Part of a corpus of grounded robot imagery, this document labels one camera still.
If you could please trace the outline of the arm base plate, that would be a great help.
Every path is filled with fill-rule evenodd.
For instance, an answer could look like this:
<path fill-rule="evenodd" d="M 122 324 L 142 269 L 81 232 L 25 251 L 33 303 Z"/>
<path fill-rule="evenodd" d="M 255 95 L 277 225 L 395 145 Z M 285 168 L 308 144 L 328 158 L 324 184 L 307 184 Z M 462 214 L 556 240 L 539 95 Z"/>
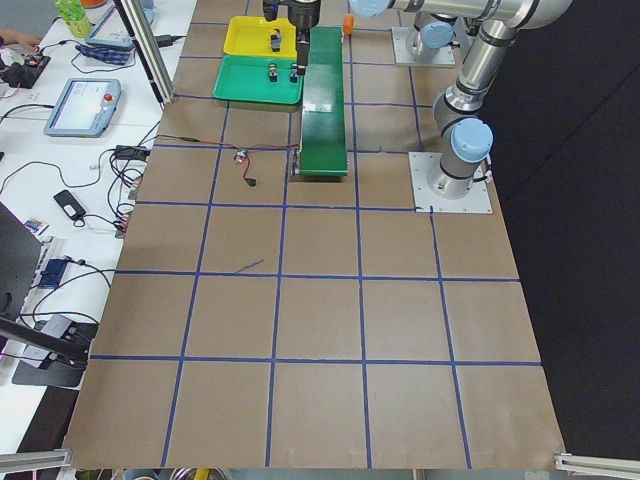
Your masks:
<path fill-rule="evenodd" d="M 441 170 L 441 153 L 410 152 L 414 210 L 419 213 L 492 214 L 486 175 L 478 165 L 467 179 Z"/>
<path fill-rule="evenodd" d="M 393 27 L 392 41 L 395 64 L 400 66 L 454 68 L 452 48 L 428 48 L 413 27 Z"/>

